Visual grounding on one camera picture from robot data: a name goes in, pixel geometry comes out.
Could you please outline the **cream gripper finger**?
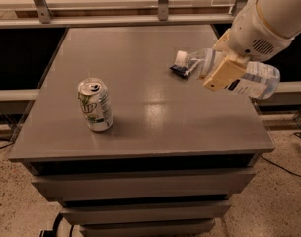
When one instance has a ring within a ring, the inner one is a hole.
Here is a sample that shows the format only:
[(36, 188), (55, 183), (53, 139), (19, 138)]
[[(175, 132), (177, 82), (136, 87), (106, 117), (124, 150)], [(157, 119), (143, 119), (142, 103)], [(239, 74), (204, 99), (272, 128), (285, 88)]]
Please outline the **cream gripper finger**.
[(230, 30), (227, 30), (216, 42), (216, 44), (212, 47), (214, 50), (219, 52), (226, 52), (228, 53), (230, 51), (229, 48), (229, 36), (230, 36)]
[(249, 57), (229, 54), (216, 64), (205, 78), (203, 86), (211, 91), (224, 89), (246, 73)]

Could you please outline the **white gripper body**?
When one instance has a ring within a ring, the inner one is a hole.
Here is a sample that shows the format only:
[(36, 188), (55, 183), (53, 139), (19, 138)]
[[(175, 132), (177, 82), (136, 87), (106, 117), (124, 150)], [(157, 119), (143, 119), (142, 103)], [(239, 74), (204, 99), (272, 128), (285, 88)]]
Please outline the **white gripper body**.
[(288, 48), (293, 38), (277, 34), (261, 14), (257, 2), (248, 4), (233, 21), (229, 48), (251, 60), (267, 61)]

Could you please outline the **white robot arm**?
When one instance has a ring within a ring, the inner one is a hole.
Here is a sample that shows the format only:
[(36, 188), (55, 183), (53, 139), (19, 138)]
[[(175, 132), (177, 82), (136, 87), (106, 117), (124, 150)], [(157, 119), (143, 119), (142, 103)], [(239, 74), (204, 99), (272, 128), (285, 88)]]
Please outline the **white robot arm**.
[(251, 61), (267, 61), (301, 33), (301, 0), (251, 0), (214, 45), (220, 57), (204, 80), (217, 91), (246, 73)]

